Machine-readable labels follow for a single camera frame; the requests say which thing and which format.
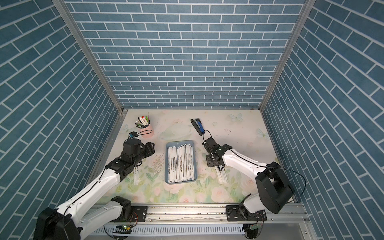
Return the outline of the white straw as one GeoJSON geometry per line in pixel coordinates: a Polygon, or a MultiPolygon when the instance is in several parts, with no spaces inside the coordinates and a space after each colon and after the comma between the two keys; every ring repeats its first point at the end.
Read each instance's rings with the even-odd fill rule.
{"type": "Polygon", "coordinates": [[[173,147],[168,148],[168,166],[169,166],[169,184],[173,184],[175,182],[174,179],[174,170],[173,170],[173,147]]]}
{"type": "Polygon", "coordinates": [[[174,182],[177,183],[180,181],[177,147],[173,147],[172,151],[173,151],[172,156],[173,156],[174,182]]]}

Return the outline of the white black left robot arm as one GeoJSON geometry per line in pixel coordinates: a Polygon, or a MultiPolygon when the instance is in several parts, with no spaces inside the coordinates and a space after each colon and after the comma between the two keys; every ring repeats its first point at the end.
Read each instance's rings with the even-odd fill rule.
{"type": "Polygon", "coordinates": [[[120,196],[89,214],[91,207],[110,189],[117,186],[143,159],[155,153],[155,144],[127,139],[121,155],[109,162],[102,173],[72,198],[55,209],[46,208],[37,219],[35,240],[83,240],[109,222],[139,222],[131,201],[120,196]]]}

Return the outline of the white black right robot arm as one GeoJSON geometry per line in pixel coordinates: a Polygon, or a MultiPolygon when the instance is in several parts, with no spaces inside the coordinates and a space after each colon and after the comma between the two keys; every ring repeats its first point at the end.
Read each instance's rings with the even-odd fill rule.
{"type": "Polygon", "coordinates": [[[203,141],[208,167],[231,167],[255,181],[258,192],[239,203],[235,213],[245,221],[258,221],[261,211],[277,214],[293,197],[295,190],[285,170],[276,162],[270,164],[253,160],[229,145],[219,145],[212,137],[203,141]]]}

